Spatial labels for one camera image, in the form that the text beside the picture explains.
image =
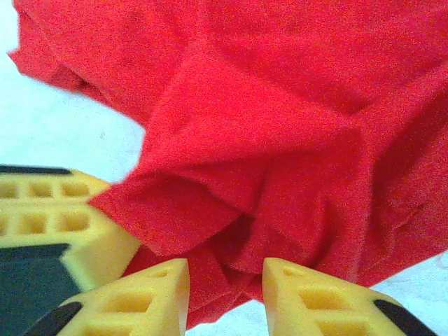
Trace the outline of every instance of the white surface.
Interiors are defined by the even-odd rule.
[[[143,130],[95,101],[21,76],[6,51],[17,45],[17,16],[0,3],[0,163],[75,168],[109,182],[137,163]],[[448,255],[439,255],[375,286],[448,335]],[[249,302],[188,336],[267,335],[264,307]]]

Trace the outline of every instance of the rectangular hole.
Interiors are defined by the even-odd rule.
[[[26,213],[20,218],[17,233],[20,235],[33,235],[46,231],[47,216],[44,213]]]
[[[18,198],[18,187],[14,183],[0,183],[0,198]]]
[[[63,196],[80,197],[89,195],[89,188],[85,183],[81,182],[63,183],[61,187]]]
[[[81,336],[129,336],[132,328],[128,326],[111,327],[111,326],[90,326],[84,329]]]
[[[348,303],[342,299],[336,290],[329,288],[303,288],[299,295],[308,309],[313,310],[347,310]]]
[[[372,336],[361,321],[318,321],[323,336]]]
[[[89,227],[90,216],[83,212],[66,212],[59,216],[57,231],[73,232],[82,231]]]
[[[112,297],[104,306],[107,313],[144,313],[153,301],[150,293],[121,293]]]
[[[284,267],[283,274],[286,275],[287,277],[302,277],[305,275],[303,271],[294,269],[292,267]]]
[[[30,197],[51,197],[51,186],[47,183],[30,183],[28,195]]]
[[[152,273],[150,276],[153,278],[165,278],[170,272],[171,272],[171,269],[165,268],[165,269],[161,269],[157,272]]]
[[[6,226],[8,225],[8,218],[0,215],[0,236],[6,235]]]

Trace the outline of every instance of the red fabric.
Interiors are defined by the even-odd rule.
[[[146,128],[91,204],[144,243],[127,274],[189,258],[189,328],[266,257],[370,286],[448,249],[447,1],[15,6],[22,73]]]

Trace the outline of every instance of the yellow plastic piece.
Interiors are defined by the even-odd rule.
[[[121,277],[140,242],[87,204],[2,206],[0,249],[70,244],[60,258],[82,291]]]
[[[393,298],[292,262],[266,258],[262,288],[271,336],[405,336],[373,304]]]
[[[66,300],[83,308],[58,336],[185,335],[190,296],[186,259],[173,259]]]
[[[72,174],[0,174],[0,205],[86,202],[109,184],[77,170]]]
[[[86,204],[109,184],[72,174],[0,174],[0,249],[70,244],[60,258],[81,291],[120,278],[140,242]]]

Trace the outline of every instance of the red cloth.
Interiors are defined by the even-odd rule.
[[[447,1],[17,0],[18,69],[146,128],[98,207],[191,269],[188,327],[276,256],[370,286],[448,248]]]

